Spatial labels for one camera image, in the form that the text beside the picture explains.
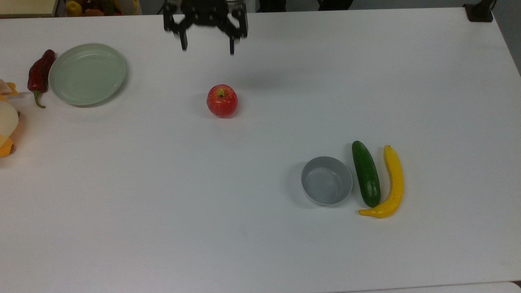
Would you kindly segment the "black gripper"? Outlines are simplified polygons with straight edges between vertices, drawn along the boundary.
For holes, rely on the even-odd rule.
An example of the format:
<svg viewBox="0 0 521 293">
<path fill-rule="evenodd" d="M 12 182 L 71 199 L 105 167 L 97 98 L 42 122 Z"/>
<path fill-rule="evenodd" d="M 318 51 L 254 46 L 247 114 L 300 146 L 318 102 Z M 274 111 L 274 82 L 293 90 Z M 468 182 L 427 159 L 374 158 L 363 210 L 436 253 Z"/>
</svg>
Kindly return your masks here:
<svg viewBox="0 0 521 293">
<path fill-rule="evenodd" d="M 164 31 L 172 32 L 181 41 L 186 51 L 188 41 L 184 23 L 177 23 L 174 15 L 182 11 L 185 18 L 198 26 L 216 26 L 229 38 L 230 55 L 235 53 L 235 45 L 248 36 L 249 23 L 246 5 L 228 5 L 225 0 L 182 0 L 164 2 Z"/>
</svg>

